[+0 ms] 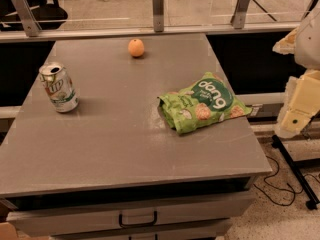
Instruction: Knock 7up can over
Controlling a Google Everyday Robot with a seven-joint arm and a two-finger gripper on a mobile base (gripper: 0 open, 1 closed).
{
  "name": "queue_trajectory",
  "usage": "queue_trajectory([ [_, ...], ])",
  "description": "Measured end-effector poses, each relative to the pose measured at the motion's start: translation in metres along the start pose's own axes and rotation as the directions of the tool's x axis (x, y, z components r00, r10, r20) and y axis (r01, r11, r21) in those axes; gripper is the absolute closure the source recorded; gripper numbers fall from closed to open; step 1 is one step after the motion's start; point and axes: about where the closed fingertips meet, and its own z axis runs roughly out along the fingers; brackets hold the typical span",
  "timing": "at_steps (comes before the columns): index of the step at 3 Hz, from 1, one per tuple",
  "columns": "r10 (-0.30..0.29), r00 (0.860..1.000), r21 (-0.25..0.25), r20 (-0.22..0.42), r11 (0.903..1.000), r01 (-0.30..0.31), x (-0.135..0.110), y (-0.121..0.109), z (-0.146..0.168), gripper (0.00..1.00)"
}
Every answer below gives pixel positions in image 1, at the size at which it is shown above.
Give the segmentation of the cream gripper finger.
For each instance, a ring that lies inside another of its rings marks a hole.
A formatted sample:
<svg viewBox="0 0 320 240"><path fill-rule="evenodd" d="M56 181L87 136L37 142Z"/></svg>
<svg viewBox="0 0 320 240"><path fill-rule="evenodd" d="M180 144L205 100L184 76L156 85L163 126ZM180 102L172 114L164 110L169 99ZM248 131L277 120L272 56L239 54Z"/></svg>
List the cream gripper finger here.
<svg viewBox="0 0 320 240"><path fill-rule="evenodd" d="M289 77L275 134L281 138L298 135L320 111L320 71L308 69L299 78Z"/></svg>
<svg viewBox="0 0 320 240"><path fill-rule="evenodd" d="M297 31L297 28L293 29L284 38L276 42L272 51L282 55L293 54L295 52Z"/></svg>

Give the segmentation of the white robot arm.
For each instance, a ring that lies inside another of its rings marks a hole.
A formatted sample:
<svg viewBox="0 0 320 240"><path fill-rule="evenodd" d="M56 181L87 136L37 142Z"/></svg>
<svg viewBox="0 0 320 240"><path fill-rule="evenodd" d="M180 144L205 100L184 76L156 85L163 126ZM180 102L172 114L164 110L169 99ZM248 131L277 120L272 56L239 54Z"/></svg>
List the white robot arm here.
<svg viewBox="0 0 320 240"><path fill-rule="evenodd" d="M281 138L298 135L320 111L320 9L313 9L300 25L272 48L276 53L293 54L306 71L290 76L285 87L275 133Z"/></svg>

